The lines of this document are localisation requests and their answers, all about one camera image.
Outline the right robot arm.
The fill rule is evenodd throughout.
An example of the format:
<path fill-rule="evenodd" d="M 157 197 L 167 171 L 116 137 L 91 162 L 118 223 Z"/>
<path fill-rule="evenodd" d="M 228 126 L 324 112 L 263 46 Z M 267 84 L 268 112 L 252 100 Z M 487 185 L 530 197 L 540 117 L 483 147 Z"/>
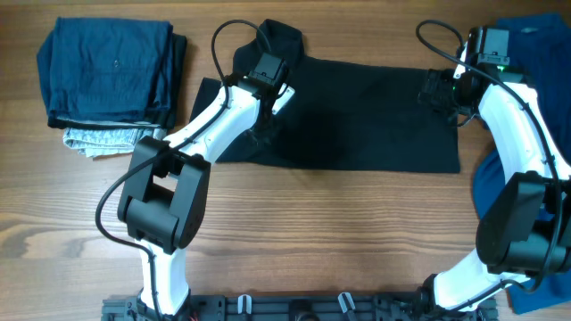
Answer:
<path fill-rule="evenodd" d="M 476 247 L 417 290 L 414 314 L 433 320 L 476 310 L 509 287 L 536 292 L 570 269 L 570 166 L 538 107 L 535 83 L 510 65 L 509 31 L 483 26 L 459 37 L 455 71 L 430 70 L 418 94 L 451 117 L 479 118 L 500 156 L 505 186 L 476 231 Z"/>

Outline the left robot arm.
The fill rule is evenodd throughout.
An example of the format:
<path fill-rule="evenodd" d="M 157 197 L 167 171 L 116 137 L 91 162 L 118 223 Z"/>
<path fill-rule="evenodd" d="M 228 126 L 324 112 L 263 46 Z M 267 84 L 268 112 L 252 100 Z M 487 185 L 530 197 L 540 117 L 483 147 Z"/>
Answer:
<path fill-rule="evenodd" d="M 139 141 L 120 197 L 118 218 L 138 246 L 144 287 L 124 304 L 103 305 L 104 320 L 192 320 L 185 248 L 202 224 L 211 167 L 246 131 L 262 128 L 294 95 L 286 61 L 263 53 L 246 74 L 226 77 L 219 92 L 178 132 Z"/>

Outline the black polo shirt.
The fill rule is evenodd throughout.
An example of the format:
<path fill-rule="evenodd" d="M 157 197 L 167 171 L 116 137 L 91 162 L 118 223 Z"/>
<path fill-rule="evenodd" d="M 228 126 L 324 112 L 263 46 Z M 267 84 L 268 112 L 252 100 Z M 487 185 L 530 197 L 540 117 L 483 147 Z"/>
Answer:
<path fill-rule="evenodd" d="M 454 118 L 418 103 L 426 70 L 373 67 L 309 57 L 302 32 L 265 20 L 262 37 L 238 48 L 247 72 L 266 45 L 285 59 L 294 96 L 258 135 L 244 132 L 221 162 L 294 169 L 458 173 Z"/>

